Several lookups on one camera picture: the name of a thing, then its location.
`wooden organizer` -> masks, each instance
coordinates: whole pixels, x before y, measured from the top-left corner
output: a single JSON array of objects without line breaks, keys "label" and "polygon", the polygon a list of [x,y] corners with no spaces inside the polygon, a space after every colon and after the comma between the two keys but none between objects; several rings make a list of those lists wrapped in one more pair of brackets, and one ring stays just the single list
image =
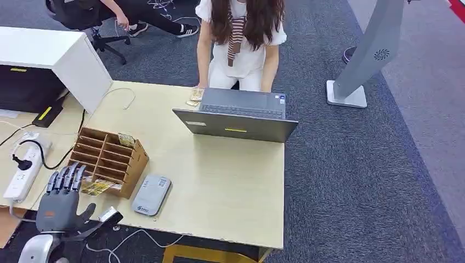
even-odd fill
[{"label": "wooden organizer", "polygon": [[78,162],[85,164],[82,187],[97,179],[111,181],[121,187],[111,187],[106,193],[129,199],[145,169],[149,156],[135,140],[134,147],[120,144],[117,134],[82,128],[71,152],[68,165]]}]

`black pants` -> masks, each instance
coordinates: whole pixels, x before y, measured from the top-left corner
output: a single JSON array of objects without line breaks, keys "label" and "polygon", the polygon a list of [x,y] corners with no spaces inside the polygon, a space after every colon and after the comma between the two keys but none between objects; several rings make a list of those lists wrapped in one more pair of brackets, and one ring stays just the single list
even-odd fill
[{"label": "black pants", "polygon": [[[181,32],[180,24],[162,16],[157,9],[153,8],[153,5],[147,4],[147,0],[115,0],[115,2],[123,10],[130,25],[135,25],[140,20],[171,34],[179,35]],[[108,18],[114,18],[116,15],[102,4],[99,16],[103,21]]]}]

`gray carpet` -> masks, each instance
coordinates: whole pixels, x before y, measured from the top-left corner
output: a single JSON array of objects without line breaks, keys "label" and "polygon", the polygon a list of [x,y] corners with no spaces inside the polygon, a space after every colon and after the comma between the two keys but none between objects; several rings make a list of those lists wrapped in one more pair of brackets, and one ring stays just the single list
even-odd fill
[{"label": "gray carpet", "polygon": [[[189,15],[190,2],[177,1],[174,16]],[[326,80],[337,77],[344,66],[341,51],[361,35],[347,0],[286,4],[289,38],[280,48],[274,91],[288,94],[288,116],[300,124],[286,144],[285,249],[267,262],[465,262],[457,232],[382,75],[367,84],[367,109],[326,104]],[[39,5],[3,1],[0,25],[57,29],[34,8]],[[109,23],[104,32],[113,34],[112,28]],[[174,39],[152,27],[133,42],[114,45],[127,55],[126,66],[108,53],[101,56],[113,78],[196,83],[195,38]],[[0,251],[1,262],[15,262],[33,234],[33,226],[22,227],[10,249]],[[126,236],[109,235],[92,245],[114,247]],[[184,242],[225,245],[198,238]],[[135,238],[127,246],[118,253],[123,262],[160,262],[162,250],[147,239]],[[78,244],[66,251],[80,252]],[[91,258],[96,254],[87,252],[85,262],[106,262],[102,254]]]}]

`office chair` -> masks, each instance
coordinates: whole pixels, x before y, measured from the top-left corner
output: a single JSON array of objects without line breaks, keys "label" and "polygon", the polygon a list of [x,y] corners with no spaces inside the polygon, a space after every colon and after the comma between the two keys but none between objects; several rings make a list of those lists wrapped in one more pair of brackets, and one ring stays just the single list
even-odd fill
[{"label": "office chair", "polygon": [[45,0],[48,15],[55,21],[60,22],[71,30],[83,31],[92,30],[92,46],[94,49],[115,54],[121,59],[121,64],[126,64],[123,54],[108,45],[116,41],[124,41],[126,45],[131,44],[128,36],[121,37],[101,37],[99,27],[102,21],[99,19],[99,1],[70,1],[65,0]]}]

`striped tie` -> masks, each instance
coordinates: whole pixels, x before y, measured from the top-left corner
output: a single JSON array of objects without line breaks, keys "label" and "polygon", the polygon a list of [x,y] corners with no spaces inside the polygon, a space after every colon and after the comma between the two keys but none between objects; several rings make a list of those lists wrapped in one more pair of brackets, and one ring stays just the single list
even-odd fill
[{"label": "striped tie", "polygon": [[232,67],[236,54],[241,52],[241,43],[244,37],[244,27],[246,24],[246,17],[241,16],[240,18],[234,18],[229,10],[229,21],[231,21],[232,31],[229,36],[229,47],[228,47],[228,66]]}]

